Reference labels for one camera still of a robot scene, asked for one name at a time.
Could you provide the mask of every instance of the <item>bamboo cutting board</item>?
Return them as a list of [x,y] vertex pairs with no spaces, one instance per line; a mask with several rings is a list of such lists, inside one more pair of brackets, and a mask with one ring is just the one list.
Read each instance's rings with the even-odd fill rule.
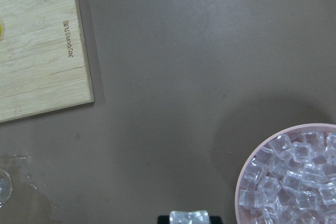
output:
[[0,122],[93,102],[78,0],[0,0]]

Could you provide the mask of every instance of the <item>water droplet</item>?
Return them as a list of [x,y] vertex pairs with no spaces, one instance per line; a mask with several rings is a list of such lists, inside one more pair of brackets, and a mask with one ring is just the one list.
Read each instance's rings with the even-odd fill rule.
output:
[[75,133],[74,137],[75,137],[76,140],[79,140],[80,139],[80,134],[79,133]]
[[25,173],[26,178],[31,178],[31,174],[30,173]]
[[19,159],[27,159],[27,158],[30,158],[30,156],[27,156],[27,155],[19,155],[19,154],[15,154],[13,157],[14,157],[14,158],[19,158]]
[[29,184],[33,189],[38,190],[37,186],[35,184]]

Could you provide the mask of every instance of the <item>brand logo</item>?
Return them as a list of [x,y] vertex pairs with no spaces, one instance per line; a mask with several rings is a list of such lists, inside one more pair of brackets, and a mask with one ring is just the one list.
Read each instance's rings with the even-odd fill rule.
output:
[[71,45],[71,32],[70,32],[69,21],[68,20],[64,21],[63,26],[64,26],[65,37],[66,37],[66,40],[67,40],[68,57],[73,58],[74,53],[73,53],[73,48],[72,48],[72,45]]

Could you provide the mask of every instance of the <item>clear glass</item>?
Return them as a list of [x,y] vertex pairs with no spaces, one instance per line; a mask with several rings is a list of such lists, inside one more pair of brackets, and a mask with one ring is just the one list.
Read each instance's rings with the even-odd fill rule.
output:
[[0,168],[0,207],[8,201],[12,191],[13,184],[9,173]]

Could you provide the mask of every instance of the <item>ice cube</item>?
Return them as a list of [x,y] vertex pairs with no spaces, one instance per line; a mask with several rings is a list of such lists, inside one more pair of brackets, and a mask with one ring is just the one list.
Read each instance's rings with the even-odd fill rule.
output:
[[265,203],[263,214],[264,216],[266,217],[270,216],[273,220],[275,220],[277,218],[277,212],[280,207],[281,207],[281,203],[280,203],[279,197],[277,196],[275,200],[273,201],[268,200]]
[[312,162],[316,165],[323,165],[328,162],[325,152],[313,153]]
[[333,164],[324,164],[322,165],[323,175],[328,179],[336,178],[336,166]]
[[293,197],[283,189],[281,189],[280,192],[278,193],[278,198],[282,206],[288,205],[291,199],[293,199]]
[[244,172],[245,178],[255,184],[260,181],[260,179],[263,177],[264,174],[265,174],[264,166],[255,160],[251,161],[246,166]]
[[243,174],[242,180],[240,181],[240,188],[246,189],[247,191],[254,191],[257,189],[257,184],[250,181],[245,174]]
[[269,218],[264,218],[264,216],[260,216],[251,221],[252,224],[273,224],[273,221]]
[[287,135],[289,136],[292,143],[294,143],[294,142],[303,143],[303,136],[301,134],[290,133],[290,134],[287,134]]
[[207,211],[181,212],[172,211],[169,216],[170,224],[210,224]]
[[265,166],[269,166],[271,159],[274,157],[274,151],[269,148],[262,147],[256,153],[256,161],[264,164]]
[[283,134],[271,140],[268,145],[272,148],[272,150],[278,157],[285,158],[289,155],[289,150],[292,147],[292,142],[289,136]]
[[325,205],[336,204],[336,185],[334,183],[319,184],[319,192]]
[[300,218],[307,224],[324,223],[324,216],[320,212],[315,210],[302,212]]
[[292,224],[307,224],[304,220],[302,220],[301,218],[295,220],[292,222]]
[[311,144],[311,148],[313,151],[324,151],[324,134],[319,131],[312,131],[312,132],[304,132],[302,133],[303,141],[305,143]]
[[295,162],[307,162],[311,157],[311,144],[294,142],[292,155]]
[[289,192],[296,193],[300,189],[301,181],[301,174],[287,171],[282,181],[282,187]]
[[278,212],[279,223],[292,223],[298,219],[298,212],[295,211],[292,207],[287,206],[281,208]]
[[316,193],[311,191],[300,191],[296,194],[296,205],[299,209],[317,210],[319,203]]
[[302,173],[302,183],[306,186],[317,188],[322,179],[321,168],[314,164],[305,164]]
[[266,202],[264,193],[259,191],[239,190],[238,203],[247,209],[261,208]]
[[304,163],[294,161],[294,158],[289,158],[287,161],[288,168],[295,173],[302,173],[305,167]]
[[325,205],[323,203],[320,193],[318,193],[318,195],[319,195],[319,203],[320,203],[319,212],[324,214],[325,216],[334,215],[336,213],[336,204]]
[[268,176],[265,176],[258,185],[258,191],[265,193],[269,200],[274,200],[280,190],[281,187],[278,180]]
[[336,224],[336,214],[330,214],[325,217],[326,223],[325,224]]
[[330,133],[327,136],[327,155],[336,157],[336,134]]
[[263,214],[262,209],[259,209],[259,208],[251,208],[250,213],[251,215],[255,215],[255,216],[261,216]]
[[277,179],[281,179],[287,172],[287,162],[283,159],[279,159],[278,157],[274,157],[271,160],[271,164],[269,166],[269,172],[276,177]]

